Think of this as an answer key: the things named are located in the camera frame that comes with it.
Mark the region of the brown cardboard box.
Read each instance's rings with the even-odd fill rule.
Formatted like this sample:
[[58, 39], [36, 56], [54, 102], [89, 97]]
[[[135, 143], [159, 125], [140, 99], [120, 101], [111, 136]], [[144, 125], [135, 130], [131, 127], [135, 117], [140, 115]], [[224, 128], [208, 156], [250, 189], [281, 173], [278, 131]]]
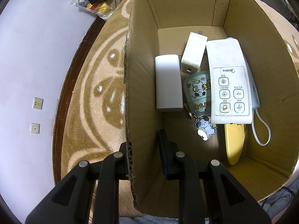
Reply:
[[260, 0], [133, 0], [125, 53], [126, 136], [134, 206], [177, 218], [178, 181], [163, 175], [157, 131], [199, 161], [226, 162], [224, 128], [203, 141], [187, 113], [156, 109], [155, 57], [181, 55], [190, 32], [236, 38], [261, 103], [229, 172], [257, 200], [280, 189], [298, 161], [298, 31]]

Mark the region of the white rectangular power bank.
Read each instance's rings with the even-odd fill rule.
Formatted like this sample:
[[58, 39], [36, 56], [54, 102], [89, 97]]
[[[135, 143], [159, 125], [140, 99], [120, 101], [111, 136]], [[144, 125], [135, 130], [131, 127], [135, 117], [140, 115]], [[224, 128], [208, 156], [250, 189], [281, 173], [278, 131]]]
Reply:
[[156, 109], [179, 112], [183, 109], [179, 57], [175, 54], [155, 58]]

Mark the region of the lower wall socket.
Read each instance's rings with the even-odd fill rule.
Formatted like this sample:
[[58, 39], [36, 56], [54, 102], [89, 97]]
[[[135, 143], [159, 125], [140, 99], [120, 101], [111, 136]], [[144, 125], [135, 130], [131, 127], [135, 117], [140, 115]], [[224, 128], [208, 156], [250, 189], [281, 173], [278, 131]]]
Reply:
[[40, 133], [40, 124], [39, 123], [31, 123], [30, 133], [39, 134]]

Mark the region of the yellow remote control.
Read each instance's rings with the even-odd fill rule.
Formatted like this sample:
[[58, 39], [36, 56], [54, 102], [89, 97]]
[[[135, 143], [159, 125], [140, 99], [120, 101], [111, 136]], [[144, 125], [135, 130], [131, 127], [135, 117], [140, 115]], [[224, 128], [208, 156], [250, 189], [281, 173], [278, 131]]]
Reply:
[[225, 124], [224, 134], [228, 163], [230, 166], [234, 166], [237, 164], [243, 150], [245, 140], [245, 125]]

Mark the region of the upper wall socket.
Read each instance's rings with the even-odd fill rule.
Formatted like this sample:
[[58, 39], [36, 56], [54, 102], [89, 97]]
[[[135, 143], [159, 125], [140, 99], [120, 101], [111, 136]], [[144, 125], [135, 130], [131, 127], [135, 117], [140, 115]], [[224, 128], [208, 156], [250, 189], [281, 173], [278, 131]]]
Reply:
[[42, 98], [34, 97], [33, 100], [33, 109], [41, 110], [43, 108], [44, 100]]

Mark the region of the white charger adapter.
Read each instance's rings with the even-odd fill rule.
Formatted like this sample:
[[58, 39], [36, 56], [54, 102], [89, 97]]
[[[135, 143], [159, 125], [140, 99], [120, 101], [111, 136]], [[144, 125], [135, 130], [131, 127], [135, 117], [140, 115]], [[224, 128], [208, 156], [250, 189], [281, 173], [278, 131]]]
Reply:
[[187, 74], [198, 72], [206, 48], [208, 37], [190, 32], [181, 58], [181, 71]]

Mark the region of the beige floral patterned rug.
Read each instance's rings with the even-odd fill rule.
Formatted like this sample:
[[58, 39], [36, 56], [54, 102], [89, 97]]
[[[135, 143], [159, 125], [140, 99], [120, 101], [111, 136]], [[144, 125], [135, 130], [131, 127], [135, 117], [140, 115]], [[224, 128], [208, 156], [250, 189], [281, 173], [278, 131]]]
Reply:
[[[81, 160], [103, 160], [126, 140], [124, 58], [132, 1], [117, 6], [80, 71], [64, 130], [62, 176]], [[144, 214], [134, 206], [131, 178], [120, 184], [120, 214]]]

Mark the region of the yellow red snack bag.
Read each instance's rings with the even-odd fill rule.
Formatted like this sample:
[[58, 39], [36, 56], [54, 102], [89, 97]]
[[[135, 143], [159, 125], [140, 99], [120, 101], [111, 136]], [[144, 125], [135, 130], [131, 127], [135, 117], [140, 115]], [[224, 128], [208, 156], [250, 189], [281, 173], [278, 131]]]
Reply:
[[97, 15], [104, 21], [107, 21], [114, 12], [114, 9], [103, 0], [99, 0], [94, 4], [91, 4], [88, 0], [71, 0], [70, 5]]

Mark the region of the white Midea remote control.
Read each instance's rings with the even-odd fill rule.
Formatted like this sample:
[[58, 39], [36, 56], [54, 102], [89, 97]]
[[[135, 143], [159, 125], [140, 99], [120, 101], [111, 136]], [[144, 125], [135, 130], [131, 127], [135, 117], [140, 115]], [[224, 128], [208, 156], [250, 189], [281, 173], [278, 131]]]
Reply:
[[206, 43], [211, 86], [211, 122], [251, 124], [252, 99], [248, 71], [235, 38]]

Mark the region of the green cartoon cup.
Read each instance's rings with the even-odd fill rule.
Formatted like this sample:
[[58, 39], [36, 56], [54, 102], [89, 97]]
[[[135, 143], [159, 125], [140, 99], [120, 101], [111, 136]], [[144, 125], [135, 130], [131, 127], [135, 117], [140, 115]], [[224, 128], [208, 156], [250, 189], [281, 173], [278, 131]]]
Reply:
[[211, 115], [211, 82], [208, 70], [188, 76], [184, 80], [187, 107], [196, 116]]

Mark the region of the cartoon dog keychain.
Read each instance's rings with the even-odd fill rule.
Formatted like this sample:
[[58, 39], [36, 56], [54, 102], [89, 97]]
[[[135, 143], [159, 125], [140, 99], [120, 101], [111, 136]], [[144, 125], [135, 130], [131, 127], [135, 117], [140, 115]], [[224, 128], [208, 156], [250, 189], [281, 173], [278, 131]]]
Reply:
[[211, 119], [209, 116], [196, 116], [189, 110], [187, 104], [184, 104], [184, 108], [189, 116], [189, 124], [192, 124], [195, 127], [198, 136], [200, 136], [202, 140], [207, 141], [211, 136], [214, 136], [216, 134], [217, 126], [216, 124], [211, 123]]

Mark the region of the wall socket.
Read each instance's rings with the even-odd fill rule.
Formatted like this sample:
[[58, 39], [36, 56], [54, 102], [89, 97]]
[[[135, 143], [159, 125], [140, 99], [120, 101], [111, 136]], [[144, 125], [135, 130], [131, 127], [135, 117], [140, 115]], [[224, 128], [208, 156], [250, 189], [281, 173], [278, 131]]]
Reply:
[[42, 98], [34, 97], [33, 100], [33, 109], [41, 110], [43, 108], [44, 100]]
[[40, 124], [39, 123], [31, 123], [30, 133], [39, 134], [40, 133]]

